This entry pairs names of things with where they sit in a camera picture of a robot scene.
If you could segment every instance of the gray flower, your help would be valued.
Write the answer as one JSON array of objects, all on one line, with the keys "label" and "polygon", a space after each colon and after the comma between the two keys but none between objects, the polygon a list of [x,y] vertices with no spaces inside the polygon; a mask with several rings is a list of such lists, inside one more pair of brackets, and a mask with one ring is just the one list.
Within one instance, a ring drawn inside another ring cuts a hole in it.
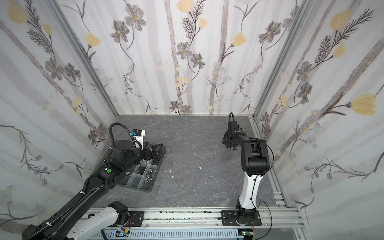
[{"label": "gray flower", "polygon": [[265,40],[271,43],[273,40],[273,36],[280,33],[280,26],[281,23],[275,23],[274,21],[272,21],[266,28],[266,33],[259,35],[259,43],[263,43]]},{"label": "gray flower", "polygon": [[127,4],[125,11],[129,15],[131,15],[131,16],[125,17],[125,21],[127,22],[128,26],[135,25],[135,28],[138,31],[141,31],[141,25],[143,26],[147,25],[147,23],[142,19],[144,13],[137,5],[133,5],[132,7],[130,4]]},{"label": "gray flower", "polygon": [[169,109],[174,111],[175,109],[179,109],[179,105],[180,103],[178,103],[177,101],[171,101]]},{"label": "gray flower", "polygon": [[297,70],[298,76],[297,81],[303,81],[306,82],[308,79],[307,73],[310,72],[312,67],[312,64],[310,64],[308,61],[305,61],[301,65],[301,69]]},{"label": "gray flower", "polygon": [[191,61],[193,62],[193,67],[197,67],[197,65],[199,65],[200,68],[203,68],[204,65],[205,65],[205,62],[201,61],[201,59],[203,59],[203,57],[201,56],[201,53],[199,54],[196,54],[194,53],[191,57]]},{"label": "gray flower", "polygon": [[284,22],[282,25],[283,28],[288,28],[292,25],[298,10],[299,10],[299,6],[295,6],[295,8],[291,10],[291,17],[284,19]]},{"label": "gray flower", "polygon": [[120,42],[120,38],[123,39],[125,42],[128,42],[126,34],[129,33],[129,29],[127,25],[125,25],[124,21],[113,20],[112,28],[116,31],[115,33],[111,33],[111,37],[113,37],[113,40],[115,42]]},{"label": "gray flower", "polygon": [[269,124],[266,124],[264,126],[264,129],[263,129],[263,133],[265,135],[265,138],[269,138],[269,134],[271,134],[271,132],[272,132],[271,127],[269,126]]},{"label": "gray flower", "polygon": [[308,82],[305,82],[301,87],[301,92],[297,95],[297,97],[302,98],[301,104],[307,103],[308,100],[308,94],[311,94],[312,85],[310,85]]},{"label": "gray flower", "polygon": [[190,113],[192,113],[192,107],[190,106],[190,105],[184,105],[184,106],[182,106],[181,107],[181,109],[180,109],[180,112],[183,114],[183,115],[186,115],[186,114],[190,114]]},{"label": "gray flower", "polygon": [[104,126],[104,124],[102,122],[97,127],[97,133],[99,134],[99,137],[105,137],[105,135],[107,133],[107,127]]},{"label": "gray flower", "polygon": [[185,59],[185,57],[192,56],[192,51],[188,50],[189,45],[188,42],[185,43],[179,43],[177,45],[177,49],[179,50],[176,54],[181,55],[181,59]]},{"label": "gray flower", "polygon": [[97,138],[97,134],[96,134],[96,131],[95,130],[91,130],[89,132],[89,135],[88,135],[88,138],[89,140],[92,142],[92,145],[94,145],[96,143],[96,138]]},{"label": "gray flower", "polygon": [[268,119],[269,119],[269,115],[268,115],[267,112],[265,112],[265,114],[264,114],[263,117],[262,117],[262,120],[263,120],[263,122],[267,122]]},{"label": "gray flower", "polygon": [[64,73],[64,68],[61,65],[57,66],[56,61],[53,58],[49,58],[49,61],[45,62],[45,69],[51,73],[52,79],[57,77],[57,79],[61,80],[63,78],[61,74]]},{"label": "gray flower", "polygon": [[74,69],[74,66],[70,63],[68,63],[68,65],[65,66],[65,71],[67,73],[67,76],[68,77],[72,77],[73,78],[73,81],[76,82],[76,77],[80,78],[81,75],[80,75],[80,71],[79,70],[75,70]]}]

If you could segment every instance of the wall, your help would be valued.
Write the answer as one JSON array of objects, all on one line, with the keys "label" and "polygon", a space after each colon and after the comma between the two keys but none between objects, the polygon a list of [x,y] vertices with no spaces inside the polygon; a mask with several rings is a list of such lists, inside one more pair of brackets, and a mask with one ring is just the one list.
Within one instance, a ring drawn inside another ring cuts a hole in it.
[{"label": "wall", "polygon": [[382,1],[315,1],[257,116],[313,240],[384,234],[383,22]]},{"label": "wall", "polygon": [[114,117],[44,1],[0,6],[0,235],[21,239],[81,189]]},{"label": "wall", "polygon": [[58,3],[120,114],[251,114],[301,1]]}]

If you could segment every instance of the black cable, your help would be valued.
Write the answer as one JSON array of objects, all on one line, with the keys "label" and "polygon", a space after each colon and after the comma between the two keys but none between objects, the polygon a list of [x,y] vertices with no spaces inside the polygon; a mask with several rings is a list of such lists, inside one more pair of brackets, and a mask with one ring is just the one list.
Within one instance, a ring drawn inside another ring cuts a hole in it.
[{"label": "black cable", "polygon": [[35,231],[32,235],[30,235],[28,238],[26,238],[25,240],[32,240],[34,239],[35,237],[37,237],[40,233],[42,233],[43,231],[47,230],[48,228],[50,228],[51,226],[53,226],[56,222],[58,222],[60,219],[63,218],[63,216],[65,216],[72,208],[74,208],[77,203],[80,202],[80,200],[85,196],[85,191],[88,187],[88,183],[89,183],[89,180],[91,179],[91,177],[93,177],[93,175],[89,175],[87,177],[87,179],[85,180],[84,182],[84,185],[83,185],[83,188],[82,190],[77,194],[75,200],[72,202],[72,204],[66,209],[64,210],[58,217],[56,217],[55,219],[53,219],[49,225],[46,224],[44,227],[38,229],[37,231]]},{"label": "black cable", "polygon": [[140,170],[140,167],[139,167],[138,169],[136,169],[135,171],[129,173],[127,176],[129,176],[129,175],[131,175],[132,173],[137,172],[138,170]]},{"label": "black cable", "polygon": [[271,225],[269,226],[269,230],[268,230],[268,232],[266,232],[266,234],[264,234],[264,236],[259,237],[259,238],[255,239],[255,240],[262,239],[263,237],[267,236],[267,234],[271,231],[271,228],[272,228],[272,214],[271,214],[271,210],[269,210],[268,205],[267,205],[263,200],[261,200],[261,201],[259,202],[259,206],[258,206],[258,207],[260,207],[260,203],[261,203],[261,202],[263,202],[263,203],[267,206],[267,208],[268,208],[269,215],[271,215]]},{"label": "black cable", "polygon": [[254,179],[253,188],[252,188],[252,195],[251,195],[251,203],[252,203],[252,205],[253,205],[255,208],[257,208],[257,207],[254,205],[252,199],[253,199],[253,190],[255,189],[256,179],[257,179],[258,176],[260,176],[260,175],[257,175],[257,176],[255,177],[255,179]]},{"label": "black cable", "polygon": [[104,229],[101,230],[101,235],[103,236],[104,240],[108,240],[107,236],[105,235]]},{"label": "black cable", "polygon": [[126,126],[124,126],[123,124],[121,124],[121,123],[119,123],[119,122],[114,122],[114,123],[112,123],[112,124],[109,126],[109,136],[110,136],[110,138],[111,138],[111,145],[112,145],[112,146],[115,145],[115,139],[113,138],[112,128],[113,128],[113,126],[116,126],[116,125],[123,127],[123,128],[127,131],[127,133],[129,134],[129,136],[131,137],[132,141],[135,142],[135,143],[137,143],[137,144],[139,145],[139,149],[142,148],[142,144],[141,144],[139,141],[137,141],[137,140],[132,136],[131,131],[130,131]]},{"label": "black cable", "polygon": [[274,164],[274,162],[275,162],[275,155],[273,154],[273,151],[272,151],[272,149],[268,146],[268,144],[266,144],[266,146],[269,148],[269,150],[271,150],[271,153],[272,153],[272,165],[271,165],[271,167],[268,169],[268,171],[269,171],[269,170],[272,169],[273,164]]},{"label": "black cable", "polygon": [[[256,138],[256,137],[250,137],[250,139],[257,139],[257,140],[260,140],[260,139],[258,139],[258,138]],[[272,165],[271,165],[271,167],[268,169],[268,171],[269,171],[269,170],[272,169],[273,164],[274,164],[274,162],[275,162],[275,155],[273,154],[273,151],[272,151],[272,149],[268,146],[268,144],[265,144],[265,145],[269,148],[269,150],[271,150],[271,153],[272,153]]]}]

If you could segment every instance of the yellow flower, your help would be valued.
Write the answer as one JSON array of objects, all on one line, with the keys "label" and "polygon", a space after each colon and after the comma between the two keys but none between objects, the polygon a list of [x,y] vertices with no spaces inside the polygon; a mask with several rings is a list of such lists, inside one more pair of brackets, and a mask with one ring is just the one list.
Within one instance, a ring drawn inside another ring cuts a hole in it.
[{"label": "yellow flower", "polygon": [[199,19],[199,28],[204,28],[207,25],[208,21],[204,18]]},{"label": "yellow flower", "polygon": [[344,12],[340,12],[336,14],[332,19],[331,19],[331,28],[334,31],[339,31],[349,20],[349,17],[351,16],[352,10],[349,8],[348,10]]},{"label": "yellow flower", "polygon": [[26,23],[28,20],[23,7],[17,1],[9,1],[8,18],[17,24]]},{"label": "yellow flower", "polygon": [[41,26],[43,27],[44,31],[46,34],[48,35],[52,35],[52,28],[51,28],[51,25],[49,24],[46,24],[46,23],[42,23]]},{"label": "yellow flower", "polygon": [[283,107],[287,106],[287,96],[285,94],[281,96],[281,102],[283,103]]},{"label": "yellow flower", "polygon": [[245,43],[246,39],[242,33],[236,34],[236,36],[233,38],[232,45],[234,46],[241,46],[243,43]]},{"label": "yellow flower", "polygon": [[101,39],[98,39],[92,33],[87,33],[86,39],[87,39],[88,45],[90,45],[91,47],[97,47],[101,43]]},{"label": "yellow flower", "polygon": [[335,52],[333,53],[333,57],[334,58],[341,57],[344,53],[345,53],[345,47],[344,47],[344,44],[341,43],[340,46],[338,46],[338,48],[336,48]]},{"label": "yellow flower", "polygon": [[74,98],[74,100],[72,102],[72,107],[76,108],[77,106],[79,106],[82,103],[83,103],[82,98]]},{"label": "yellow flower", "polygon": [[347,107],[352,108],[352,110],[360,115],[374,115],[376,112],[374,108],[376,98],[372,93],[362,95],[355,100],[353,100],[350,104],[347,104]]},{"label": "yellow flower", "polygon": [[181,12],[187,13],[192,10],[192,5],[192,0],[180,0],[176,6]]},{"label": "yellow flower", "polygon": [[189,79],[186,78],[185,76],[178,76],[178,77],[177,77],[177,81],[188,83],[188,82],[189,82]]}]

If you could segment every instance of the metal mounting plate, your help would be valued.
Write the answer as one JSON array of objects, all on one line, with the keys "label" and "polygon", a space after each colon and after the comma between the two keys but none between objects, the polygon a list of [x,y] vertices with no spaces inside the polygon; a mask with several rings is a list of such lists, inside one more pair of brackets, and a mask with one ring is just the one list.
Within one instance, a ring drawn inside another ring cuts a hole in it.
[{"label": "metal mounting plate", "polygon": [[143,222],[144,211],[128,211],[128,212],[131,215],[131,227],[141,227],[141,224]]},{"label": "metal mounting plate", "polygon": [[[236,220],[235,211],[221,211],[221,220],[223,226],[252,226],[252,218],[251,217],[240,217],[241,222]],[[260,218],[259,212],[256,210],[255,219],[253,220],[255,226],[261,226],[262,221]]]}]

